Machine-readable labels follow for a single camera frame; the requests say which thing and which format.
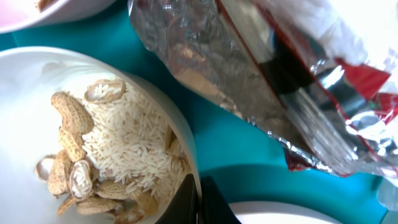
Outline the silver red snack wrapper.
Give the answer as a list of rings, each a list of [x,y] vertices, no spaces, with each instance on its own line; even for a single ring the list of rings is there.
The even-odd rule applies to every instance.
[[[280,142],[290,170],[328,172],[269,79],[274,29],[257,2],[130,0],[128,10],[142,43],[181,84]]]

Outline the rice and peanut shells pile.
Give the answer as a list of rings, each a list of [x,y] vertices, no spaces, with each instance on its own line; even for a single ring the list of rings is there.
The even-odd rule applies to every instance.
[[[171,125],[136,88],[119,78],[82,91],[58,91],[51,105],[62,123],[60,150],[42,159],[49,192],[63,215],[110,214],[139,223],[168,205],[191,173]]]

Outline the teal serving tray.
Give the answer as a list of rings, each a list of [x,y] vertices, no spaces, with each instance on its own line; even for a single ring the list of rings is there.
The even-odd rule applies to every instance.
[[[89,55],[139,75],[169,95],[193,132],[200,174],[212,177],[228,202],[291,203],[342,223],[380,223],[387,212],[376,197],[380,177],[291,172],[278,142],[179,84],[139,40],[126,1],[116,1],[82,21],[1,35],[4,50],[27,46],[60,47]]]

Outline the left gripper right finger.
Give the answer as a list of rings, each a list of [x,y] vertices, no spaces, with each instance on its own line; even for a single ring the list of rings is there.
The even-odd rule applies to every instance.
[[[204,224],[241,224],[210,176],[201,179],[201,191]]]

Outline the white bowl with rice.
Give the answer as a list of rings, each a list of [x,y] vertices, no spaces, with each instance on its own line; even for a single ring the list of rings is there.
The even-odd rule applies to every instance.
[[[35,167],[56,153],[61,116],[53,93],[84,91],[99,79],[122,78],[162,114],[181,142],[193,176],[183,185],[199,187],[193,133],[177,105],[147,80],[93,57],[54,47],[21,47],[1,52],[1,222],[111,223],[108,214],[80,215],[74,208],[57,215],[62,198],[50,194]]]

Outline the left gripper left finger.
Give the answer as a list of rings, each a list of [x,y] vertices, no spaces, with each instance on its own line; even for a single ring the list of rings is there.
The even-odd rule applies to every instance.
[[[193,174],[187,174],[169,206],[155,224],[197,224],[198,194]]]

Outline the white round plate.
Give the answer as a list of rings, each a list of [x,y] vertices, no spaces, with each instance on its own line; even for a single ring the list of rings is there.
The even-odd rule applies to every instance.
[[[341,224],[315,210],[280,202],[236,202],[229,207],[243,224]]]

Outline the white bowl with few peanuts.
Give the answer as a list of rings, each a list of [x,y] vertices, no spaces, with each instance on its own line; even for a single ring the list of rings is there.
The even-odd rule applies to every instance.
[[[115,2],[116,0],[1,0],[1,33],[86,19]]]

